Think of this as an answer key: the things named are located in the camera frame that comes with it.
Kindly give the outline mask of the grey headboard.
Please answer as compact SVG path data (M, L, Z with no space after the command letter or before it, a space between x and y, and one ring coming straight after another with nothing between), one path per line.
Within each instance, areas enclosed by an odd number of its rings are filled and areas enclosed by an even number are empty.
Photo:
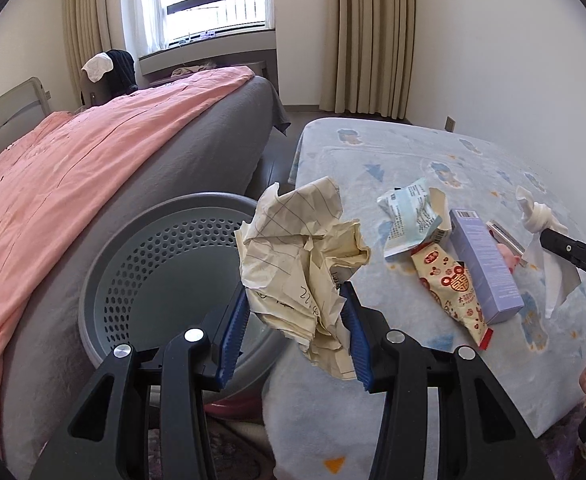
M37 77L28 78L0 96L0 153L51 113L49 98Z

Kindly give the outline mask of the purple rectangular box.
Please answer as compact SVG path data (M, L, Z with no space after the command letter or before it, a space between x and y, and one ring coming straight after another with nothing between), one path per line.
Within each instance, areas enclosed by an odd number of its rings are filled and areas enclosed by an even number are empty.
M486 322L508 321L524 302L496 242L475 210L452 208L449 217L450 242L470 272Z

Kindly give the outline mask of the light blue patterned blanket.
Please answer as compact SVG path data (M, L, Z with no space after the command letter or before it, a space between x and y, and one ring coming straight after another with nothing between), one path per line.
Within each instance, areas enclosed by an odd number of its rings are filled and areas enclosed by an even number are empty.
M299 139L296 182L330 177L340 188L345 217L361 223L370 262L353 278L360 301L425 347L450 351L470 337L427 295L409 257L385 258L391 222L378 203L392 188L416 180L447 195L453 208L494 220L521 244L515 191L527 188L563 224L570 213L521 159L484 140L445 131L321 118ZM586 276L552 314L544 310L546 280L521 266L514 280L520 312L496 325L484 360L543 446L556 478L575 468L577 428L585 411L578 378L586 365ZM263 392L267 437L278 479L363 479L378 440L384 399L360 382L343 382L314 367L291 346Z

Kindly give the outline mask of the right beige curtain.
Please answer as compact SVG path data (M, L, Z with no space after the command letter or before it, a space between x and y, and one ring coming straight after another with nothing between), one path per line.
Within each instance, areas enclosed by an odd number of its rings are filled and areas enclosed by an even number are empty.
M415 53L415 0L328 0L319 107L404 119Z

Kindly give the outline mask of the cream lined paper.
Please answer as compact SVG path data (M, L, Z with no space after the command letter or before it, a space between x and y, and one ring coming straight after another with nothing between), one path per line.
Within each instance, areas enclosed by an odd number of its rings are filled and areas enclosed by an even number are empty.
M235 231L235 244L251 311L295 341L314 366L353 380L339 288L369 263L371 250L360 222L342 214L340 189L329 177L283 195L275 183Z

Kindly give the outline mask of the white sheer curtain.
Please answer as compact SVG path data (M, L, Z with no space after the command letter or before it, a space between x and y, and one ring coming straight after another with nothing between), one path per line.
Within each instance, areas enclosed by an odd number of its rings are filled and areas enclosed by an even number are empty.
M136 55L146 56L166 47L162 0L121 0L125 41Z

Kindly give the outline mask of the grey perforated trash basket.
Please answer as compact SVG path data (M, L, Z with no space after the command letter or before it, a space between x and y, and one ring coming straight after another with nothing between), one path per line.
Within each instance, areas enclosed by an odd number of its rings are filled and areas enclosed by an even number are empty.
M231 299L240 282L235 231L255 200L222 192L167 200L101 249L80 293L78 328L93 366L119 344L166 344Z

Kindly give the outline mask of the green white small carton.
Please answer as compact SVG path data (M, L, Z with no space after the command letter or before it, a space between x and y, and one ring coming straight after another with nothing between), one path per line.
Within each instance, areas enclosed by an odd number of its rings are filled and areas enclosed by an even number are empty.
M430 204L434 214L437 214L438 223L431 226L427 236L423 238L421 245L437 243L442 245L449 240L452 232L452 223L449 215L448 197L439 188L429 187Z

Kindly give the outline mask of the pink bed cover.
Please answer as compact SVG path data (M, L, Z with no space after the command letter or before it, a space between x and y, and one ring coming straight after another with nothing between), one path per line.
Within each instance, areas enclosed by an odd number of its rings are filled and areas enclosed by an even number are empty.
M205 70L54 112L0 153L0 385L26 304L66 249L151 155L253 76L245 66Z

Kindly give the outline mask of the chair with dark clothes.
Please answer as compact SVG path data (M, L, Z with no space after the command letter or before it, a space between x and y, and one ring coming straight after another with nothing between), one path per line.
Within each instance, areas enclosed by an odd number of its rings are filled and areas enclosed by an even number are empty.
M130 52L112 49L106 53L112 58L114 70L95 84L80 69L80 101L86 107L106 104L118 96L126 96L138 90L135 63Z

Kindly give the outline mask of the beige curtain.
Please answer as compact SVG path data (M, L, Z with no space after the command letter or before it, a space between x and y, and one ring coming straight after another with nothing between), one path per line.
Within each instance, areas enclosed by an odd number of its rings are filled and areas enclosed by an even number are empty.
M319 107L404 119L415 53L415 0L328 0Z
M111 49L107 0L62 0L63 39L74 96L80 103L80 69Z

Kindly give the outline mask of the pink pig toy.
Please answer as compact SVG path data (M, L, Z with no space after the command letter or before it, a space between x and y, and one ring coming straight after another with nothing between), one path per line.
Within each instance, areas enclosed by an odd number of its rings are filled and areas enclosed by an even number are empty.
M527 266L527 263L522 260L522 255L519 252L514 252L509 246L498 243L497 248L511 274L518 266Z

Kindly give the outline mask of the red patterned snack wrapper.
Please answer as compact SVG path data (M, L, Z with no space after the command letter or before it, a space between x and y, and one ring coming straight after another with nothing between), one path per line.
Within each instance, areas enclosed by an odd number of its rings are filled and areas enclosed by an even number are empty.
M421 284L436 304L468 331L480 350L486 350L494 331L486 322L464 264L436 243L414 250L411 260Z

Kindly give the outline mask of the light green plastic wrapper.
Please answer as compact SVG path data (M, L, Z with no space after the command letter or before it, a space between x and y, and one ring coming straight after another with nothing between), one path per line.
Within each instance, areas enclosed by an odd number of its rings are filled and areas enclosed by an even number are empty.
M384 257L410 252L421 245L431 226L438 223L430 204L430 192L423 178L404 188L389 190L377 199L378 206L391 219L389 236L384 242Z

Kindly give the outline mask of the white tissue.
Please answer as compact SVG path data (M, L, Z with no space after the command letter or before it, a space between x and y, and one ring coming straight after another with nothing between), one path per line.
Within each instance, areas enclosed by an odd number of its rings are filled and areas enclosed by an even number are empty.
M558 221L548 205L536 202L527 188L518 186L515 198L522 211L522 224L526 231L532 233L532 241L525 249L523 259L543 270L546 285L544 315L551 318L567 296L581 284L576 266L562 257L568 229Z

